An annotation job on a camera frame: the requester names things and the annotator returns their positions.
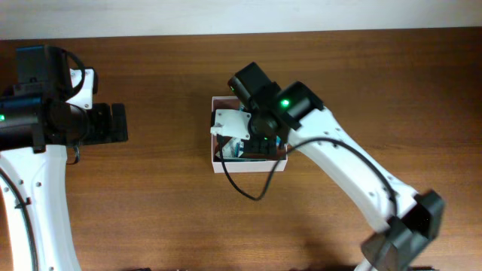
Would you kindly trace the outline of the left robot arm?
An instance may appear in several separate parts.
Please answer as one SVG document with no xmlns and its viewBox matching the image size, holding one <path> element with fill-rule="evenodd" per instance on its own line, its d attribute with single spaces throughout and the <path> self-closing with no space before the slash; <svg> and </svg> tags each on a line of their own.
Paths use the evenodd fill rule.
<svg viewBox="0 0 482 271">
<path fill-rule="evenodd" d="M 20 47 L 16 62 L 17 83 L 1 96 L 1 193 L 13 267 L 77 270 L 68 152 L 125 142 L 125 107 L 95 103 L 96 71 L 65 49 Z"/>
</svg>

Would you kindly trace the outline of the green white soap bar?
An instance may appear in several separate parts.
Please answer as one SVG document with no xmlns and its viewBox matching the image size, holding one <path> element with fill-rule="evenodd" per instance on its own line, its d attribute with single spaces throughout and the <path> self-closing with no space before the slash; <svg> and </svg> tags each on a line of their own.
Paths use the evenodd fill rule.
<svg viewBox="0 0 482 271">
<path fill-rule="evenodd" d="M 223 157 L 235 157 L 234 155 L 234 148 L 236 144 L 235 138 L 231 138 L 228 141 L 223 142 L 222 144 L 218 144 L 218 147 L 216 148 L 215 156 L 217 158 L 221 157 L 220 154 L 220 149 L 223 151 Z"/>
</svg>

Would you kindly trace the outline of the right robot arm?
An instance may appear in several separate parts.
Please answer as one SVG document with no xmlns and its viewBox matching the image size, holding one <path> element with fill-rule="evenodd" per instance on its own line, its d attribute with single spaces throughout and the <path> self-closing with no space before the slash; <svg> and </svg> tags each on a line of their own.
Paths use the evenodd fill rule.
<svg viewBox="0 0 482 271">
<path fill-rule="evenodd" d="M 409 270 L 438 237 L 442 197 L 434 190 L 419 193 L 384 169 L 304 83 L 282 89 L 252 62 L 228 85 L 248 110 L 252 135 L 279 137 L 300 151 L 359 208 L 374 232 L 361 245 L 364 260 L 358 270 Z"/>
</svg>

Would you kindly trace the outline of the green toothpaste tube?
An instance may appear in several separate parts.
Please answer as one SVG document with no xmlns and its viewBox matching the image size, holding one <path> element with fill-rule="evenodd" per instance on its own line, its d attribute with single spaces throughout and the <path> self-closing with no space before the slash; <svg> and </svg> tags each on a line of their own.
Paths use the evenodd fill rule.
<svg viewBox="0 0 482 271">
<path fill-rule="evenodd" d="M 262 158 L 259 159 L 259 158 L 244 158 L 244 157 L 224 157 L 223 161 L 229 162 L 229 163 L 234 163 L 234 162 L 247 163 L 247 162 L 267 162 L 269 160 L 262 159 Z"/>
</svg>

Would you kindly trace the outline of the blue disposable razor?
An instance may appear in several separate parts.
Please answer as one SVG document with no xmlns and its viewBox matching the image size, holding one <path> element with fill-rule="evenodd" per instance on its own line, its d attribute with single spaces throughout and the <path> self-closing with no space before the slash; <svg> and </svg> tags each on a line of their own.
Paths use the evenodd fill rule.
<svg viewBox="0 0 482 271">
<path fill-rule="evenodd" d="M 243 148 L 244 148 L 244 142 L 242 141 L 242 139 L 237 139 L 235 148 L 234 148 L 235 157 L 241 157 L 241 155 L 243 154 Z"/>
</svg>

